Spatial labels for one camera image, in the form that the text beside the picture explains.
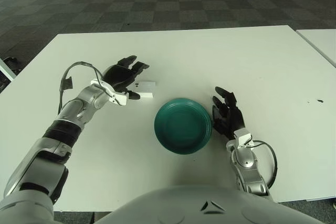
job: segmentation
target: teal plastic bowl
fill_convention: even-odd
[[[212,123],[207,111],[190,99],[174,99],[163,105],[154,121],[155,135],[169,151],[197,152],[209,141]]]

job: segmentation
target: floor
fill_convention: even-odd
[[[16,57],[25,67],[58,33],[267,25],[336,28],[335,10],[336,0],[0,0],[0,57]],[[284,205],[336,223],[331,200]],[[89,223],[91,216],[55,213],[64,223]]]

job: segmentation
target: black rubber joint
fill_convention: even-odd
[[[72,148],[80,133],[81,128],[78,125],[68,121],[55,120],[46,133],[44,133],[43,137],[58,140]]]

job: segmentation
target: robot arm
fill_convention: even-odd
[[[127,97],[140,98],[127,90],[127,86],[149,66],[137,62],[129,69],[135,59],[136,56],[130,56],[120,60],[105,71],[101,80],[92,80],[90,86],[62,107],[52,125],[36,141],[10,177],[4,191],[5,199],[0,202],[0,216],[22,206],[23,202],[35,200],[37,208],[47,206],[45,210],[53,215],[50,201],[54,204],[61,194],[68,176],[65,163],[85,124],[108,101],[126,105]]]
[[[251,133],[245,128],[243,115],[236,106],[235,95],[220,87],[216,87],[215,90],[225,102],[222,103],[217,97],[213,97],[214,128],[229,139],[226,149],[230,153],[230,164],[236,174],[238,189],[271,199],[269,186],[258,171],[258,159],[252,151],[255,143]]]

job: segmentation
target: wire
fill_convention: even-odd
[[[252,136],[252,134],[251,134],[251,138],[250,138],[244,145],[247,145],[249,142],[252,141],[252,139],[253,139],[253,136]]]
[[[58,104],[58,114],[60,113],[62,107],[63,107],[63,93],[64,93],[64,90],[66,90],[65,88],[65,80],[67,79],[67,75],[68,75],[68,72],[70,71],[71,68],[75,67],[75,66],[78,66],[78,65],[81,65],[81,66],[85,66],[85,67],[89,67],[89,68],[92,68],[96,74],[96,77],[97,77],[97,80],[98,80],[98,84],[99,86],[105,91],[106,94],[108,94],[105,90],[105,88],[100,84],[100,81],[99,81],[99,78],[98,78],[98,74],[100,75],[100,78],[103,77],[102,73],[96,68],[94,67],[92,64],[90,63],[87,63],[87,62],[84,62],[84,61],[77,61],[73,64],[71,64],[70,67],[67,68],[67,70],[65,70],[63,76],[62,76],[62,79],[61,79],[61,83],[60,83],[60,86],[59,86],[59,104]]]
[[[274,181],[275,181],[275,179],[277,177],[277,173],[278,173],[277,156],[275,155],[275,152],[274,152],[272,146],[270,146],[268,143],[263,142],[263,141],[259,141],[259,140],[254,140],[254,142],[255,143],[260,143],[260,144],[254,145],[254,146],[246,146],[246,148],[255,148],[255,147],[259,147],[261,145],[266,145],[269,148],[269,150],[272,152],[272,156],[273,156],[273,160],[274,160],[274,170],[273,170],[272,178],[267,183],[267,187],[268,187],[268,189],[270,189],[272,187],[272,185],[274,184]]]

